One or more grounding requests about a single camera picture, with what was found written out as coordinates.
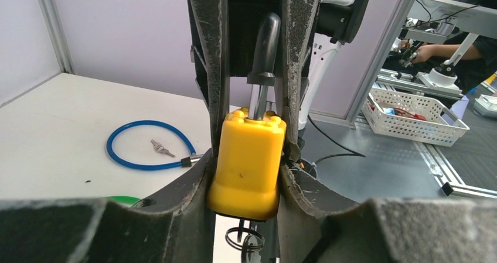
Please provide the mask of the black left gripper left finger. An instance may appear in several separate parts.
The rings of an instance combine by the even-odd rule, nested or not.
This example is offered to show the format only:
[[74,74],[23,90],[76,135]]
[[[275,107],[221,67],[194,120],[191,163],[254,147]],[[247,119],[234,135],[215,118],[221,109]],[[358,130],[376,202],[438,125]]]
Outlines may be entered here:
[[107,199],[1,202],[2,262],[211,262],[215,214],[206,206],[217,159],[132,207]]

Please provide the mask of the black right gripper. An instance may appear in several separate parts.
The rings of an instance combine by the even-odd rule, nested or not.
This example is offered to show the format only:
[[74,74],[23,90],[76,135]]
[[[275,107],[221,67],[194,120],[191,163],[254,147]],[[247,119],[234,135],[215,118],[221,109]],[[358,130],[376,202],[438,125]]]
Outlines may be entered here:
[[212,152],[219,155],[229,111],[229,81],[247,77],[261,21],[275,13],[281,31],[275,66],[277,113],[287,124],[284,156],[300,159],[298,113],[309,67],[311,31],[320,0],[188,0],[196,81],[210,115]]

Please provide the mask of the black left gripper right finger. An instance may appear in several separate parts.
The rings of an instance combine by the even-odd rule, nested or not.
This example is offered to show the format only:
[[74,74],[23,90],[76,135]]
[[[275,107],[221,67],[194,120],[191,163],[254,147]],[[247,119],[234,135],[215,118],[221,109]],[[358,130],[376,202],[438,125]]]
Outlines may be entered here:
[[295,167],[280,167],[282,262],[495,262],[496,201],[356,203]]

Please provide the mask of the green cable lock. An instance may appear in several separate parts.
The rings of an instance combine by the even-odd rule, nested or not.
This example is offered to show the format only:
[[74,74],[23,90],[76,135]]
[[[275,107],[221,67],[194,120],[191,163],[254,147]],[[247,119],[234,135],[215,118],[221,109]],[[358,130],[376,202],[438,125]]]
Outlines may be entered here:
[[141,200],[140,198],[132,196],[108,196],[105,198],[107,200],[117,202],[118,204],[123,205],[125,207],[132,207]]

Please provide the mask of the yellow tag padlock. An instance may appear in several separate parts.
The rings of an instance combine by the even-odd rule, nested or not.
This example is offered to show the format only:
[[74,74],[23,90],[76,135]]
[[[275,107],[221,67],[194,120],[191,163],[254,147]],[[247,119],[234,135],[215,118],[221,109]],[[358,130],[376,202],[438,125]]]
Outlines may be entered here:
[[275,13],[261,21],[247,75],[249,106],[228,113],[222,125],[216,173],[206,199],[218,214],[255,221],[277,214],[277,179],[287,125],[265,104],[275,83],[280,27]]

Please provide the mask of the blue lock silver keys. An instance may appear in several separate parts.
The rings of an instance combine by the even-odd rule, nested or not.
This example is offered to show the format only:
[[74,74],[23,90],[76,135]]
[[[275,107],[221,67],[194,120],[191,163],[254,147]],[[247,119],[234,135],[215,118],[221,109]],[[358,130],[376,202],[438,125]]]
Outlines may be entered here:
[[151,140],[151,144],[152,144],[152,146],[154,148],[154,151],[156,153],[160,153],[160,154],[163,154],[163,155],[168,155],[168,156],[170,156],[172,158],[176,157],[168,149],[166,149],[161,143],[155,141],[154,139]]

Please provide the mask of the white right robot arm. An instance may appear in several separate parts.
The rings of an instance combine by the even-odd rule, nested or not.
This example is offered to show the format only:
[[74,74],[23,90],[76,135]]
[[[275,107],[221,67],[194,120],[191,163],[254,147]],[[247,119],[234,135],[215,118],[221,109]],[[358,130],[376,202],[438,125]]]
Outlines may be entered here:
[[316,35],[332,43],[355,38],[369,0],[187,0],[196,82],[210,115],[211,147],[219,154],[222,123],[229,111],[230,79],[252,70],[263,19],[281,21],[274,75],[277,112],[287,123],[284,153],[296,160],[299,115],[314,82],[311,57]]

